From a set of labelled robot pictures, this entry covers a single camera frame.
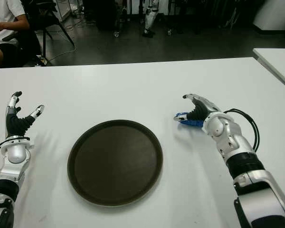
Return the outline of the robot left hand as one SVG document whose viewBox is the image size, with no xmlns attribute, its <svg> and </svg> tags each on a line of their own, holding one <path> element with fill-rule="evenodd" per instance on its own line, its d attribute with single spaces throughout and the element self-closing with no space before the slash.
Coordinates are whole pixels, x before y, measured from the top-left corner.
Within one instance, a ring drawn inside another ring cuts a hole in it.
<svg viewBox="0 0 285 228">
<path fill-rule="evenodd" d="M 16 107 L 19 102 L 19 97 L 22 95 L 21 91 L 15 92 L 8 102 L 5 112 L 5 135 L 6 138 L 12 136 L 24 137 L 26 131 L 31 127 L 35 120 L 43 113 L 45 106 L 39 105 L 31 114 L 26 117 L 19 118 L 18 112 L 20 107 Z"/>
</svg>

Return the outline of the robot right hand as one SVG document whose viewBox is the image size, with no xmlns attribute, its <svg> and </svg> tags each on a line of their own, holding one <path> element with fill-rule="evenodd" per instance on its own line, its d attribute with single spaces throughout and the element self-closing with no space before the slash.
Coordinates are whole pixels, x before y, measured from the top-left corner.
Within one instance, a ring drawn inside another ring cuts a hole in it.
<svg viewBox="0 0 285 228">
<path fill-rule="evenodd" d="M 174 116 L 174 120 L 182 124 L 192 126 L 203 126 L 204 121 L 213 112 L 221 112 L 221 110 L 208 99 L 196 95 L 186 94 L 182 97 L 183 99 L 189 99 L 194 104 L 194 109 L 190 112 L 177 113 Z"/>
</svg>

